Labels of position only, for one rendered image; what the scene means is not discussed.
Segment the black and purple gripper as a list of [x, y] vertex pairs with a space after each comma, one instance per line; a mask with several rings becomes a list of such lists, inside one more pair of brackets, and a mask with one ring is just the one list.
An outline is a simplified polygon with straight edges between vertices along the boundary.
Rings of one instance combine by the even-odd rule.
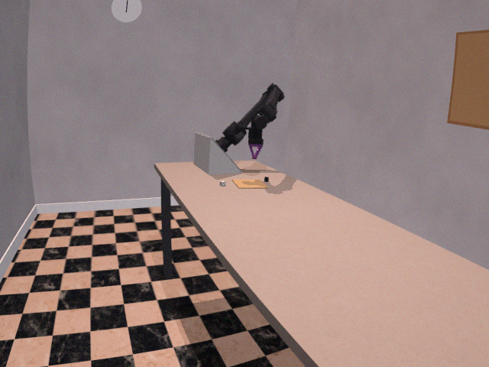
[[[257, 141], [255, 141], [255, 140], [257, 140]], [[252, 143], [252, 142], [258, 142], [258, 143]], [[257, 139], [253, 139], [253, 138], [248, 139], [248, 144], [249, 144], [253, 158], [257, 158], [260, 150], [263, 147], [263, 143], [260, 143], [260, 142], [264, 142], [264, 139], [262, 138], [262, 129], [257, 129]], [[256, 155], [254, 155], [252, 147], [258, 147], [257, 151], [255, 153]]]

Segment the tan mat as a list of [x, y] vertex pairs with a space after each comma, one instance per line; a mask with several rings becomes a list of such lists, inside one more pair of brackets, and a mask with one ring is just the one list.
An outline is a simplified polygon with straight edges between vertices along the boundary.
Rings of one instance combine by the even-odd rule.
[[239, 189], [269, 188], [261, 180], [232, 180]]

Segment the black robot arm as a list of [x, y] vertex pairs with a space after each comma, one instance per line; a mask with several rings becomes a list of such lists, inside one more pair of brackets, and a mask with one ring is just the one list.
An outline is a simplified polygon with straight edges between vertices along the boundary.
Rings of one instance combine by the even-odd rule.
[[[257, 105], [255, 105], [239, 122], [234, 122], [231, 127], [223, 133], [226, 137], [221, 137], [219, 140], [215, 141], [224, 152], [228, 150], [227, 148], [231, 144], [237, 145], [244, 138], [243, 136], [247, 134], [245, 129], [249, 130], [249, 138], [257, 139], [257, 129], [266, 128], [267, 123], [272, 122], [276, 118], [277, 103], [284, 99], [284, 95], [276, 84], [274, 85], [272, 83], [269, 86], [270, 87], [267, 88], [268, 92], [266, 91], [262, 94], [263, 96]], [[271, 93], [274, 94], [271, 95]], [[251, 127], [253, 128], [247, 127], [250, 122]]]

